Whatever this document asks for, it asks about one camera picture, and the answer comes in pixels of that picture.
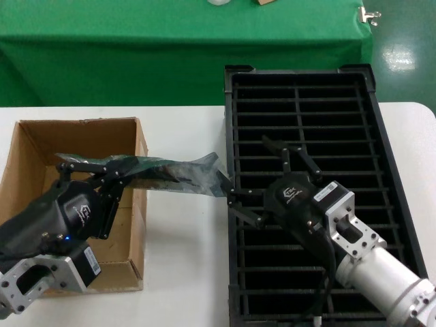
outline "black cable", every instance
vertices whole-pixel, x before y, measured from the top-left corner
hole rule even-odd
[[[321,278],[320,284],[318,285],[317,291],[315,293],[315,302],[303,313],[301,313],[300,317],[296,318],[291,326],[295,326],[299,323],[301,323],[304,318],[306,318],[308,315],[321,315],[322,314],[322,307],[324,303],[327,300],[327,297],[330,295],[330,292],[333,288],[333,283],[336,278],[336,255],[334,253],[334,247],[332,244],[332,241],[330,239],[330,236],[328,235],[327,231],[324,228],[319,229],[316,232],[324,241],[327,251],[328,251],[328,265],[329,267],[326,268],[326,271],[324,271],[324,274]],[[325,284],[325,280],[328,279],[328,284],[326,286],[326,289],[324,290],[324,293],[322,296],[320,296],[321,289],[323,288]]]

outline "floor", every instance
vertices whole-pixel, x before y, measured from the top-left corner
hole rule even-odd
[[[381,12],[373,69],[379,102],[419,102],[436,112],[436,0],[364,0]]]

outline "green tablecloth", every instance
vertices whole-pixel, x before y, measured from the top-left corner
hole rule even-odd
[[[223,103],[223,68],[371,60],[362,0],[0,0],[0,106]]]

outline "open cardboard box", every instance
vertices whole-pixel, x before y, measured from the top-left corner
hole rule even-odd
[[[0,224],[22,211],[59,178],[56,153],[102,159],[147,154],[139,119],[17,122],[0,184]],[[73,179],[88,174],[74,173]],[[146,191],[126,188],[107,240],[89,239],[102,273],[89,291],[142,289]]]

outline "silver metal bracket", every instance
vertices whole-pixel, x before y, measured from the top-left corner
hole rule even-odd
[[[350,255],[352,262],[360,260],[374,247],[386,248],[387,246],[386,241],[379,234],[356,217],[354,213],[354,196],[353,192],[348,192],[326,212],[331,239]],[[350,243],[338,233],[336,224],[342,219],[348,219],[362,233],[362,237],[355,243]]]
[[[33,269],[37,267],[45,267],[44,275],[23,294],[19,287],[20,278],[28,271],[36,274]],[[23,259],[5,274],[0,273],[0,319],[11,313],[21,314],[49,288],[80,293],[87,290],[70,257],[39,255]]]
[[[365,7],[359,7],[359,21],[360,22],[370,22],[371,25],[377,26],[377,22],[374,21],[374,18],[379,18],[381,15],[380,12],[367,12]]]

